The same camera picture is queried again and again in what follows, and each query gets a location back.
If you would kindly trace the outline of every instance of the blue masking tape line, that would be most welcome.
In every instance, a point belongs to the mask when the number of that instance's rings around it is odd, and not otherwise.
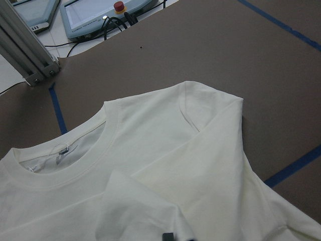
[[[54,87],[55,87],[55,83],[53,83],[51,85],[51,87],[49,88],[49,92],[50,92],[52,104],[54,105],[54,109],[55,109],[58,125],[59,125],[59,128],[60,128],[60,132],[63,135],[65,133],[67,133],[68,131],[67,131],[67,128],[66,128],[66,125],[65,125],[65,121],[64,121],[64,118],[63,118],[61,110],[60,110],[58,98],[57,98],[57,95],[56,95]]]
[[[320,156],[321,145],[265,180],[264,183],[272,188]]]
[[[317,42],[309,39],[308,37],[306,37],[305,35],[303,35],[302,33],[293,30],[290,26],[282,23],[281,21],[279,21],[278,19],[272,17],[271,15],[267,14],[266,12],[264,12],[263,10],[259,9],[258,7],[250,4],[249,2],[245,1],[245,0],[238,0],[240,3],[242,3],[243,5],[249,7],[250,9],[252,9],[253,11],[255,11],[256,13],[260,14],[261,16],[265,17],[266,19],[270,20],[271,22],[273,22],[274,24],[278,25],[279,27],[281,27],[282,29],[286,30],[287,32],[293,34],[294,36],[296,36],[297,38],[301,39],[302,41],[306,42],[307,44],[311,45],[312,47],[318,49],[319,51],[321,51],[321,45],[318,44]]]

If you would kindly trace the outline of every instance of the clothing tag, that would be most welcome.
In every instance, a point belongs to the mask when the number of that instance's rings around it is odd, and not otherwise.
[[[59,153],[58,156],[56,157],[56,164],[59,165],[59,163],[62,162],[62,160],[68,156],[70,153],[72,153],[78,145],[76,145],[74,148],[70,150],[70,146],[67,146],[65,149],[62,149]]]
[[[65,149],[61,150],[58,154],[63,155],[65,153],[69,152],[69,146],[67,146]]]
[[[44,164],[40,164],[40,165],[35,165],[33,167],[28,167],[28,170],[31,171],[31,172],[38,172],[39,170],[43,169],[44,167]]]

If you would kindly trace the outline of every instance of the white tiled floor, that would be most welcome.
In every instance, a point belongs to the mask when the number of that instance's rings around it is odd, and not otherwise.
[[[62,0],[60,4],[67,2],[68,0]],[[166,2],[166,6],[169,6],[178,0],[168,0]],[[163,7],[159,6],[158,8],[149,11],[148,13],[140,16],[138,18],[139,21],[147,18],[148,16],[162,10]],[[108,34],[108,37],[112,37],[119,33],[119,30],[115,30]],[[59,10],[57,10],[56,15],[54,17],[54,21],[52,22],[52,26],[49,30],[37,34],[39,40],[44,45],[59,45],[70,42],[65,34],[65,29],[62,23],[62,18]],[[95,45],[101,43],[103,41],[103,37],[97,40],[89,41],[86,43],[79,44],[76,46],[70,56],[82,53]],[[73,44],[62,46],[62,47],[51,47],[47,48],[49,52],[56,57],[66,57]],[[9,88],[10,86],[24,81],[21,75],[6,61],[3,56],[0,55],[0,92]]]

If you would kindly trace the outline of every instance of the ribbed neckband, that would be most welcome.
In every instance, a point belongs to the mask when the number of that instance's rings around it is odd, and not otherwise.
[[[118,126],[118,101],[107,101],[91,119],[51,141],[25,149],[11,148],[2,162],[9,175],[20,185],[32,188],[54,188],[82,176],[108,151]],[[19,164],[21,161],[46,156],[61,151],[80,137],[105,123],[98,141],[72,165],[53,173],[33,173]]]

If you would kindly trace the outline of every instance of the gray device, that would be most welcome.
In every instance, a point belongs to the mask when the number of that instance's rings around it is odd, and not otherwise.
[[[35,33],[49,28],[60,0],[24,0],[14,9]]]
[[[60,13],[67,38],[71,40],[89,39],[101,29],[103,16],[124,19],[123,13],[117,13],[114,3],[117,0],[71,0],[61,4]],[[135,13],[147,11],[157,0],[123,0],[125,11]]]

